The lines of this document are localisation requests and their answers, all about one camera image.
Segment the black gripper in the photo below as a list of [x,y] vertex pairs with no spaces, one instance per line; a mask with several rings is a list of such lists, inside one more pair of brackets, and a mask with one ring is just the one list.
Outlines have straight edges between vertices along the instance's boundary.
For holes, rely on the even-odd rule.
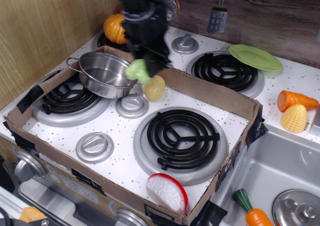
[[164,36],[168,30],[165,16],[152,16],[145,20],[125,17],[121,23],[125,29],[128,47],[136,59],[144,59],[148,75],[152,78],[171,62]]

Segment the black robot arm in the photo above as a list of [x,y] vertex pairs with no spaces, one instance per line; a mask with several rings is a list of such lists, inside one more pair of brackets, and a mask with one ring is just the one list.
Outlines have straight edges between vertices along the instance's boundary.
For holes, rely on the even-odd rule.
[[146,63],[148,75],[152,78],[167,68],[170,63],[169,48],[165,43],[168,30],[165,0],[120,0],[122,3],[128,48],[136,59]]

